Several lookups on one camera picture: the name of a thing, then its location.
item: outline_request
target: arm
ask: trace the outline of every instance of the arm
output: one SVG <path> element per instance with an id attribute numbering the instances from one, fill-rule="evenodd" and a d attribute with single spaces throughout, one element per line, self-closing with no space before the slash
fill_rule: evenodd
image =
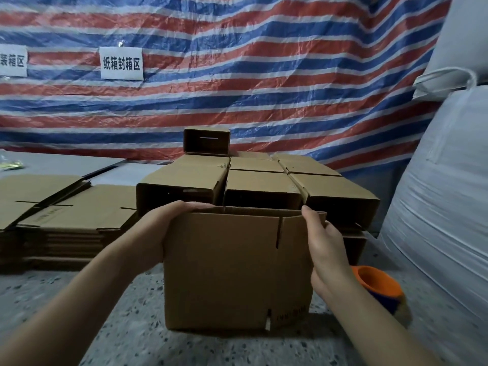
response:
<path id="1" fill-rule="evenodd" d="M 131 281 L 162 262 L 169 222 L 204 203 L 154 209 L 97 255 L 0 349 L 6 366 L 78 365 Z"/>
<path id="2" fill-rule="evenodd" d="M 355 278 L 341 233 L 304 206 L 314 270 L 312 286 L 327 303 L 369 366 L 434 366 L 439 361 L 423 348 Z"/>

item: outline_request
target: left hand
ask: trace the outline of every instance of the left hand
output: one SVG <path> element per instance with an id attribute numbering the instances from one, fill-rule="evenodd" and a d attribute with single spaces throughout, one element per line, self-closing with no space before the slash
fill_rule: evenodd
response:
<path id="1" fill-rule="evenodd" d="M 152 269 L 162 262 L 162 241 L 171 220 L 194 209 L 212 208 L 214 205 L 177 201 L 147 212 L 134 226 L 109 247 L 124 253 L 133 276 Z"/>

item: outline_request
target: paper label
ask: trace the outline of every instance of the paper label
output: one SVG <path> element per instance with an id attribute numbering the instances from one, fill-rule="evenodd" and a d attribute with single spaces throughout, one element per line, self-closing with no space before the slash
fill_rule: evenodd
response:
<path id="1" fill-rule="evenodd" d="M 103 79 L 144 80 L 142 48 L 101 47 L 99 54 Z"/>
<path id="2" fill-rule="evenodd" d="M 27 77 L 27 46 L 0 45 L 0 75 Z"/>

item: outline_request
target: right hand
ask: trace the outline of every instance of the right hand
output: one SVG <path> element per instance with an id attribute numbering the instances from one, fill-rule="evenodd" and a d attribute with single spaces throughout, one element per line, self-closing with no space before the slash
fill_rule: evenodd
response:
<path id="1" fill-rule="evenodd" d="M 319 215 L 306 205 L 302 215 L 307 222 L 308 248 L 314 269 L 311 282 L 315 292 L 327 303 L 345 284 L 357 283 L 345 253 L 342 234 L 332 223 L 322 226 Z"/>

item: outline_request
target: speckled concrete floor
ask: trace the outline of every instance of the speckled concrete floor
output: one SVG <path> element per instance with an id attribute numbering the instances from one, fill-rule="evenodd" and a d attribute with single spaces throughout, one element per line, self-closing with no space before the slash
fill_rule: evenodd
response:
<path id="1" fill-rule="evenodd" d="M 448 364 L 488 364 L 487 331 L 422 276 L 371 240 L 361 264 L 387 271 L 406 294 L 397 314 L 425 346 Z M 29 271 L 0 276 L 0 342 L 69 283 L 73 272 Z M 164 326 L 161 267 L 138 276 L 89 348 L 82 365 L 361 365 L 337 320 L 314 295 L 311 314 L 274 333 L 190 334 Z"/>

